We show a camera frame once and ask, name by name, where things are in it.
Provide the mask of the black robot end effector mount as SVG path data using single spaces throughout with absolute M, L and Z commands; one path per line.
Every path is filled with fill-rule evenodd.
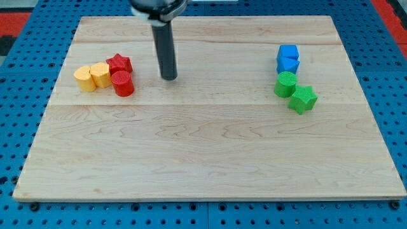
M 153 26 L 164 26 L 182 14 L 188 0 L 129 0 L 131 12 Z

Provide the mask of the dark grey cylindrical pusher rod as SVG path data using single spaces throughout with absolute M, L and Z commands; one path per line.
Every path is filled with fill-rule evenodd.
M 175 80 L 177 78 L 177 63 L 172 24 L 168 22 L 163 26 L 152 26 L 152 32 L 160 76 L 164 80 Z

